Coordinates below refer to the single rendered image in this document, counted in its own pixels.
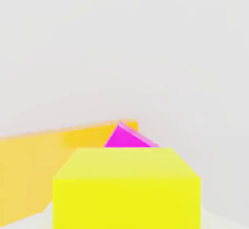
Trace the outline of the large orange box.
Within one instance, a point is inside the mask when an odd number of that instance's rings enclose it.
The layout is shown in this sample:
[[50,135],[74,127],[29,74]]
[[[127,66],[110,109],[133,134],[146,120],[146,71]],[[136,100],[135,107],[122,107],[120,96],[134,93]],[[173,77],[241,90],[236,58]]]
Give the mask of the large orange box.
[[53,177],[77,148],[101,148],[118,122],[0,138],[0,227],[43,212]]

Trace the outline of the small yellow cube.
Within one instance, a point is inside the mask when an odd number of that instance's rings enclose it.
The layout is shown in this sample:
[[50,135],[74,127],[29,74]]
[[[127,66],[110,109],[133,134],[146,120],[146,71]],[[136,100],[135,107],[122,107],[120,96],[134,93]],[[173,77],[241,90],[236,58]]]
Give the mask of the small yellow cube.
[[201,229],[201,179],[171,148],[78,149],[53,179],[53,229]]

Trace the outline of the small magenta cube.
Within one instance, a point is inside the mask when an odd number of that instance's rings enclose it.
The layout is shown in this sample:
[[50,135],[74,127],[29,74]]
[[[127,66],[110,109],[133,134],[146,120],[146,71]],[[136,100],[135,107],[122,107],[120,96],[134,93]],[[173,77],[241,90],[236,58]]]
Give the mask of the small magenta cube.
[[160,147],[140,132],[134,130],[123,122],[119,122],[105,148],[155,148]]

